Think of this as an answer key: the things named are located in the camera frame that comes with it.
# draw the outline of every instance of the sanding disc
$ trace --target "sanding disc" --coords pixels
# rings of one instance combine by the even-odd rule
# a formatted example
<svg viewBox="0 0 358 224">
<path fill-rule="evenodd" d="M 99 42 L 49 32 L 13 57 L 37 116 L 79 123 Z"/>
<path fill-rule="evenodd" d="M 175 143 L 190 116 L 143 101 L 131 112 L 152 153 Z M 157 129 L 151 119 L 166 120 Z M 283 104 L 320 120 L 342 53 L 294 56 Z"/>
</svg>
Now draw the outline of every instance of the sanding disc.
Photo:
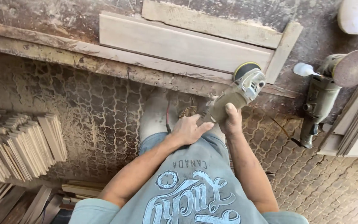
<svg viewBox="0 0 358 224">
<path fill-rule="evenodd" d="M 341 87 L 353 87 L 358 84 L 358 50 L 342 58 L 333 69 L 335 84 Z"/>
</svg>

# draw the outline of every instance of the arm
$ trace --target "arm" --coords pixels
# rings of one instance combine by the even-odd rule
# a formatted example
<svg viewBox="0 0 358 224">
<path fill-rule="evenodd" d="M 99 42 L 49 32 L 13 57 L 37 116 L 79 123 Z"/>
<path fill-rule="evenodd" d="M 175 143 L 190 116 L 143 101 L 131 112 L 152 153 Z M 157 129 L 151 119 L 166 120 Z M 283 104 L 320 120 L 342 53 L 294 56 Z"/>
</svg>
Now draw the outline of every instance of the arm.
<svg viewBox="0 0 358 224">
<path fill-rule="evenodd" d="M 221 124 L 233 160 L 234 174 L 241 186 L 260 213 L 278 212 L 278 205 L 270 182 L 260 162 L 253 154 L 241 128 L 241 109 L 233 104 L 226 105 L 229 118 Z"/>
<path fill-rule="evenodd" d="M 171 134 L 151 150 L 122 168 L 100 193 L 99 198 L 122 208 L 154 175 L 161 163 L 183 145 L 195 143 L 214 124 L 204 123 L 197 127 L 200 115 L 184 117 L 177 122 Z"/>
</svg>

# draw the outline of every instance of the hand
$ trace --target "hand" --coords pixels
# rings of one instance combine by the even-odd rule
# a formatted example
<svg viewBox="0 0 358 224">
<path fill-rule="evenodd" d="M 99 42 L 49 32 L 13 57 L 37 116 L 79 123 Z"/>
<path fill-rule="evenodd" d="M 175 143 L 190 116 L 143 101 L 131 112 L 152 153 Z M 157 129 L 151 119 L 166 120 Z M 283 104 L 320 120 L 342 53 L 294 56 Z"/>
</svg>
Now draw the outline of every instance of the hand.
<svg viewBox="0 0 358 224">
<path fill-rule="evenodd" d="M 229 117 L 219 124 L 222 133 L 226 135 L 226 138 L 243 135 L 241 109 L 236 110 L 232 103 L 227 103 L 225 109 Z"/>
<path fill-rule="evenodd" d="M 191 145 L 195 143 L 202 134 L 211 130 L 214 126 L 212 122 L 205 122 L 197 127 L 196 122 L 200 119 L 200 115 L 196 114 L 191 117 L 181 118 L 173 128 L 169 137 L 176 142 L 179 147 L 183 145 Z"/>
</svg>

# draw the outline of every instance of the electric sander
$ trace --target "electric sander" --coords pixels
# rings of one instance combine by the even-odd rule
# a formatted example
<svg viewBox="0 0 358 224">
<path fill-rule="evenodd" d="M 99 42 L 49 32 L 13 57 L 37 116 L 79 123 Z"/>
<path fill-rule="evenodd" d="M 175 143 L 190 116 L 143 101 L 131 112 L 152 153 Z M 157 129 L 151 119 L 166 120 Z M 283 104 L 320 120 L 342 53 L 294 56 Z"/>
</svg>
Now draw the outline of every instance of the electric sander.
<svg viewBox="0 0 358 224">
<path fill-rule="evenodd" d="M 304 104 L 306 116 L 300 144 L 305 148 L 312 147 L 311 141 L 317 134 L 318 124 L 329 115 L 341 88 L 358 84 L 358 50 L 328 56 L 316 72 L 320 75 L 313 75 Z"/>
<path fill-rule="evenodd" d="M 266 76 L 255 62 L 241 64 L 233 73 L 233 83 L 215 100 L 208 101 L 200 113 L 197 125 L 204 122 L 219 123 L 226 120 L 226 104 L 232 103 L 237 109 L 249 104 L 266 84 Z"/>
</svg>

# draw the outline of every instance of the workbench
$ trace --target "workbench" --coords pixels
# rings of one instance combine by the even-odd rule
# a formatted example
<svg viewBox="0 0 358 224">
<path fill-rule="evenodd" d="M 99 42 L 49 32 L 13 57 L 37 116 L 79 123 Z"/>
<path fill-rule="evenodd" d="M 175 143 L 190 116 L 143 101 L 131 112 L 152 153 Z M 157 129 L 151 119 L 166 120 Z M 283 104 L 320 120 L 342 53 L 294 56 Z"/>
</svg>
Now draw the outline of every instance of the workbench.
<svg viewBox="0 0 358 224">
<path fill-rule="evenodd" d="M 358 49 L 358 35 L 343 33 L 336 21 L 337 8 L 340 1 L 306 0 L 306 1 L 195 1 L 171 0 L 176 5 L 187 6 L 203 11 L 212 16 L 246 20 L 270 26 L 283 32 L 289 21 L 301 23 L 303 32 L 298 38 L 281 74 L 273 86 L 265 89 L 253 107 L 274 112 L 303 116 L 301 106 L 305 101 L 310 77 L 301 77 L 292 73 L 298 62 L 313 66 L 329 54 L 348 53 Z M 200 96 L 219 94 L 226 85 L 207 80 L 170 74 L 147 69 L 136 65 L 128 65 L 113 60 L 89 56 L 86 53 L 72 52 L 59 46 L 67 43 L 57 39 L 48 44 L 40 35 L 31 31 L 44 33 L 86 43 L 99 44 L 99 13 L 115 12 L 126 16 L 134 16 L 142 10 L 139 0 L 0 0 L 0 52 L 32 58 L 41 61 L 70 65 L 100 74 L 113 75 L 131 79 L 140 83 L 161 86 L 185 93 Z M 330 116 L 325 123 L 332 123 L 341 113 L 355 88 L 342 89 Z"/>
</svg>

